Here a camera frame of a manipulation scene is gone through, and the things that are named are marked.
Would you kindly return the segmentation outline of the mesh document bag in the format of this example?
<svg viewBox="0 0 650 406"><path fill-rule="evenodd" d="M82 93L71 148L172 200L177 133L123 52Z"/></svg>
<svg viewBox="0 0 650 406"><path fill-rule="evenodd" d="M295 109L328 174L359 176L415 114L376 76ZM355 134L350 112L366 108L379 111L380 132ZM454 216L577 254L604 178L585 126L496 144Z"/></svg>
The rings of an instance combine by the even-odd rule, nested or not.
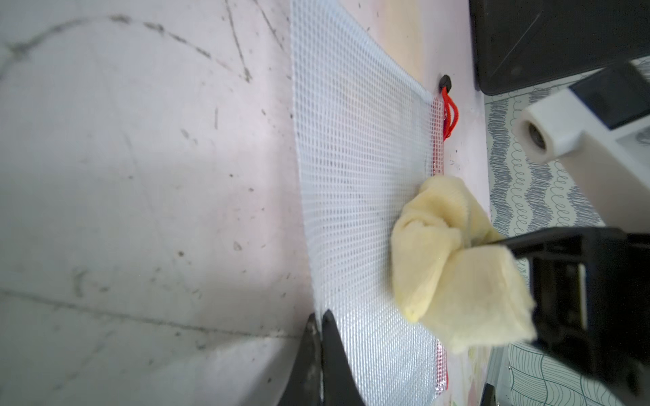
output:
<svg viewBox="0 0 650 406"><path fill-rule="evenodd" d="M401 316L390 235L443 170L442 103L336 1L294 1L293 114L315 316L334 314L365 405L429 405L443 346Z"/></svg>

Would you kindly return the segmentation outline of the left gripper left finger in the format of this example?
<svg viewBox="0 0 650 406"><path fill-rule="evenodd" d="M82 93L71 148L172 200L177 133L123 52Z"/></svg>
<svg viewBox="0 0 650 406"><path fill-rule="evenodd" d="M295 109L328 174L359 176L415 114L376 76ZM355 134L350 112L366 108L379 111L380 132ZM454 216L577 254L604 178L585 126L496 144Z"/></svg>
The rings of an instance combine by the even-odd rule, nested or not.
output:
<svg viewBox="0 0 650 406"><path fill-rule="evenodd" d="M317 318L312 313L301 336L289 380L278 406L322 405L322 341Z"/></svg>

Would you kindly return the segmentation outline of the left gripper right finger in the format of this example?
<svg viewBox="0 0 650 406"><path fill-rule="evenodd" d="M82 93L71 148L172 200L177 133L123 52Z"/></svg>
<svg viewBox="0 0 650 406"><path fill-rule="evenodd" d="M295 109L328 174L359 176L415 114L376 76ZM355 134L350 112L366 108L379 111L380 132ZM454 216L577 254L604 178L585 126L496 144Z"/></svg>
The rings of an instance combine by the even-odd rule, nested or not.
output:
<svg viewBox="0 0 650 406"><path fill-rule="evenodd" d="M323 404L364 406L332 311L322 319Z"/></svg>

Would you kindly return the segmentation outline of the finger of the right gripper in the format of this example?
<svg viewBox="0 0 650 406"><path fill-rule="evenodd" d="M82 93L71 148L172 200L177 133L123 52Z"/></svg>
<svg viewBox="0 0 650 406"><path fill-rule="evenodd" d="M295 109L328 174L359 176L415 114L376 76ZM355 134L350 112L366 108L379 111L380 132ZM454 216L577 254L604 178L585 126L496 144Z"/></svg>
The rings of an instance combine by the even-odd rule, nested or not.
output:
<svg viewBox="0 0 650 406"><path fill-rule="evenodd" d="M533 346L600 382L624 405L649 403L649 236L545 228L501 241L528 262Z"/></svg>

